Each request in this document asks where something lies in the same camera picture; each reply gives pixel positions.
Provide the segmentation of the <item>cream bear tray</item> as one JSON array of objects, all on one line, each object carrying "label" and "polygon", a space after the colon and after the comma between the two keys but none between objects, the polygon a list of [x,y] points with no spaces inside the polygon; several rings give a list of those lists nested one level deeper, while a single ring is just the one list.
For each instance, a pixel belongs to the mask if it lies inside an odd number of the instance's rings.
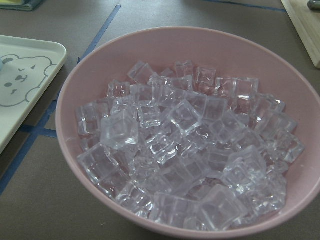
[{"label": "cream bear tray", "polygon": [[67,59],[57,42],[2,35],[0,149],[4,150]]}]

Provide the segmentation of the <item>pink bowl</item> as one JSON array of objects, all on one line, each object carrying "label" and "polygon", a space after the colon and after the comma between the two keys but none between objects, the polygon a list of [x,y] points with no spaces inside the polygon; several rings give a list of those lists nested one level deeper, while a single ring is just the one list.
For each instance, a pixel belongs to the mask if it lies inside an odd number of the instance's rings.
[{"label": "pink bowl", "polygon": [[[87,179],[77,164],[81,153],[75,110],[103,95],[111,80],[123,78],[137,61],[162,70],[179,60],[217,68],[222,76],[256,77],[259,90],[286,104],[297,123],[305,150],[290,166],[285,207],[251,227],[200,232],[157,224],[117,205]],[[62,153],[79,181],[108,208],[151,231],[180,238],[219,239],[247,236],[274,228],[303,211],[320,192],[320,97],[287,61],[247,39],[197,27],[160,27],[131,33],[95,49],[70,73],[59,94],[55,125]]]}]

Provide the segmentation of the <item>steel cylinder rod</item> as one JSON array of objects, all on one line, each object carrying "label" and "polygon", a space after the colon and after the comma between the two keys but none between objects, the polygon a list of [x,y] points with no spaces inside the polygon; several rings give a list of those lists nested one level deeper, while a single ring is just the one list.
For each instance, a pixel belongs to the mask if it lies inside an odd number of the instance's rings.
[{"label": "steel cylinder rod", "polygon": [[310,10],[319,11],[320,10],[320,0],[309,0],[307,6]]}]

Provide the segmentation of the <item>clear ice cubes pile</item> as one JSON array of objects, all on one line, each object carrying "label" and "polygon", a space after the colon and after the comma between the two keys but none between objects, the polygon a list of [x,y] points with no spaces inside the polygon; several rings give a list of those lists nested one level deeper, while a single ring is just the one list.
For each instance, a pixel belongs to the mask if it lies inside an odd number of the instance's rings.
[{"label": "clear ice cubes pile", "polygon": [[251,225],[285,206],[285,173],[304,145],[258,79],[217,77],[190,60],[161,73],[140,61],[127,75],[75,111],[77,162],[101,193],[196,231]]}]

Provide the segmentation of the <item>light blue cup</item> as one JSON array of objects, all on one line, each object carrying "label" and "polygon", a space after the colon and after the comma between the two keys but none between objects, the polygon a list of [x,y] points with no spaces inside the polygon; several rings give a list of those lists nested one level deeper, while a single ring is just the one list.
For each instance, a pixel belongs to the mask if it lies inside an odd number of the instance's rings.
[{"label": "light blue cup", "polygon": [[3,68],[3,61],[2,61],[2,59],[0,58],[0,71],[2,70],[2,68]]}]

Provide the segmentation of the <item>wooden cutting board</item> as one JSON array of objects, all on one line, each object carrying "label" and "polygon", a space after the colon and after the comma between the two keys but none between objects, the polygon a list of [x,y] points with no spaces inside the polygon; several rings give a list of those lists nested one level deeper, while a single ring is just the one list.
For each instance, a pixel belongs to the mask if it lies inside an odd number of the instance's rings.
[{"label": "wooden cutting board", "polygon": [[311,10],[308,0],[282,0],[313,65],[320,68],[320,11]]}]

